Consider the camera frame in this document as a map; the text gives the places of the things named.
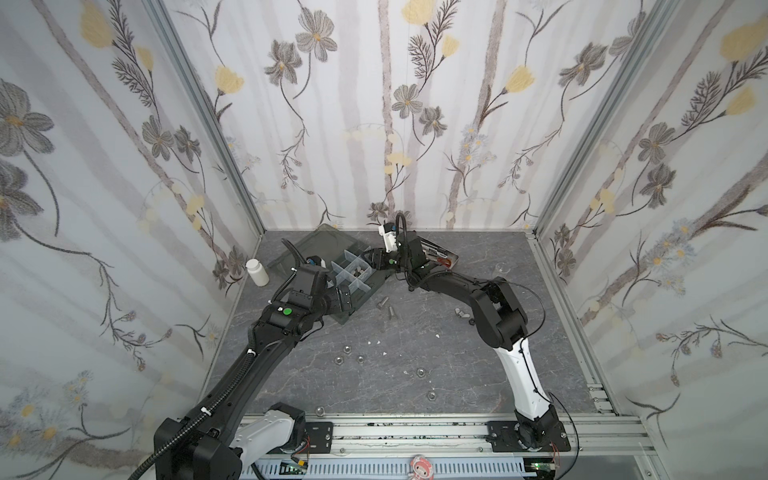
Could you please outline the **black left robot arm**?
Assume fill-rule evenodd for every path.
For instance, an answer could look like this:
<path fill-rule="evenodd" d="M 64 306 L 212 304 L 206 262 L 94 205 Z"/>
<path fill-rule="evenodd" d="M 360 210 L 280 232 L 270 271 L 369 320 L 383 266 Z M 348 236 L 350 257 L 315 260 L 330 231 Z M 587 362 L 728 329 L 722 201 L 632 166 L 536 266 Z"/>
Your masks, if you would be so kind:
<path fill-rule="evenodd" d="M 238 479 L 250 461 L 235 446 L 247 407 L 265 381 L 306 340 L 314 325 L 352 309 L 351 293 L 331 279 L 317 257 L 307 257 L 287 239 L 291 275 L 273 294 L 248 331 L 246 347 L 210 392 L 180 420 L 164 420 L 154 434 L 154 452 L 129 477 L 149 470 L 157 479 Z"/>

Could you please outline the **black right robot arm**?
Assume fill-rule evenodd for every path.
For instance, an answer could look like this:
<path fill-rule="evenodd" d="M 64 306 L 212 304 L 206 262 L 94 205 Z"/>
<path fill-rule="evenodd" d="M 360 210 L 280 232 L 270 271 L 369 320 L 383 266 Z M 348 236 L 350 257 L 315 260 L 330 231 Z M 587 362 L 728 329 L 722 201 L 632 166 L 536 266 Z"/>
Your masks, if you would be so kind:
<path fill-rule="evenodd" d="M 429 259 L 422 237 L 408 228 L 402 213 L 380 224 L 378 233 L 384 245 L 364 253 L 365 261 L 401 274 L 411 291 L 444 294 L 467 306 L 481 340 L 497 354 L 512 390 L 516 423 L 508 434 L 493 432 L 494 442 L 521 451 L 569 451 L 570 439 L 531 356 L 528 316 L 510 282 L 467 276 Z"/>

